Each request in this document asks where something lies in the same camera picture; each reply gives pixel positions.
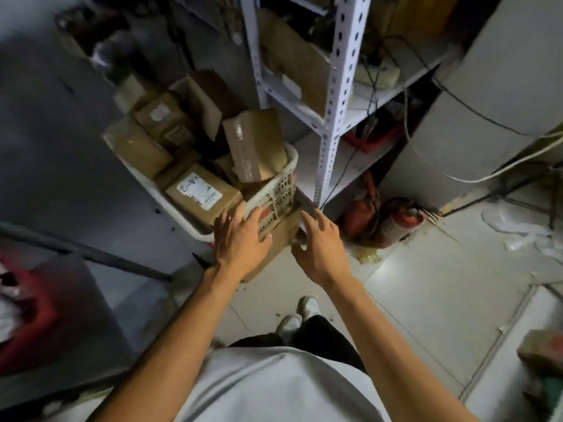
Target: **human hand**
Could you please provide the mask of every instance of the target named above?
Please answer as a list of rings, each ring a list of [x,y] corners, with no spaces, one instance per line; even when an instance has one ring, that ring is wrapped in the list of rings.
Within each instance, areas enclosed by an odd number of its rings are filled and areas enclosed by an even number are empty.
[[[246,202],[241,202],[231,218],[224,210],[215,219],[215,257],[217,265],[229,271],[229,275],[242,280],[266,257],[272,245],[268,234],[261,242],[258,240],[258,221],[262,207],[257,207],[245,220]]]
[[[301,217],[305,222],[307,249],[293,244],[291,253],[307,277],[323,289],[351,279],[338,226],[319,209],[315,209],[313,217],[306,212],[301,212]]]

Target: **basket of boxes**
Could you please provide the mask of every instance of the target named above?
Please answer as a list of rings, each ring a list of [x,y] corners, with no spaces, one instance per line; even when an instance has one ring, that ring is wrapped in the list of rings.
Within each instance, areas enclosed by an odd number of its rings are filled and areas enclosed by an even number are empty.
[[[194,71],[168,89],[131,74],[114,97],[126,115],[103,137],[164,211],[191,237],[242,200],[264,208],[259,233],[294,209],[298,154],[277,111],[248,110],[215,72]]]

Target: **forearm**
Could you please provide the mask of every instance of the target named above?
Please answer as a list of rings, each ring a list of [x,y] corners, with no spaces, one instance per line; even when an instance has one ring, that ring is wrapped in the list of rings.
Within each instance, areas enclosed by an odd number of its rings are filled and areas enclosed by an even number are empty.
[[[169,422],[176,417],[240,280],[234,275],[219,268],[204,273],[172,324],[89,421]]]
[[[393,422],[477,419],[411,351],[356,279],[327,289]]]

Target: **black pants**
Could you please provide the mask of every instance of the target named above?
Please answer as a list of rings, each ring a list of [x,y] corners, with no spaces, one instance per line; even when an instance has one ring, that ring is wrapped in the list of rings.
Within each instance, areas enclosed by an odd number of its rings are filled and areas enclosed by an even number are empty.
[[[250,336],[236,341],[231,347],[282,347],[284,343],[276,333]],[[350,342],[323,316],[306,320],[293,335],[293,347],[310,352],[317,357],[348,364],[367,373],[360,355]]]

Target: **person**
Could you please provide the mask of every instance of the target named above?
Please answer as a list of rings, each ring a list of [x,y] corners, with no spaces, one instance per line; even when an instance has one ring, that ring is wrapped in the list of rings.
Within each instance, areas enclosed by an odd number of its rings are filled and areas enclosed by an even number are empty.
[[[262,209],[246,220],[244,209],[216,220],[215,264],[89,422],[477,420],[377,310],[350,272],[338,227],[319,210],[302,212],[307,245],[292,253],[333,302],[357,351],[307,297],[302,324],[286,317],[278,333],[208,353],[238,284],[271,247],[271,236],[258,239]]]

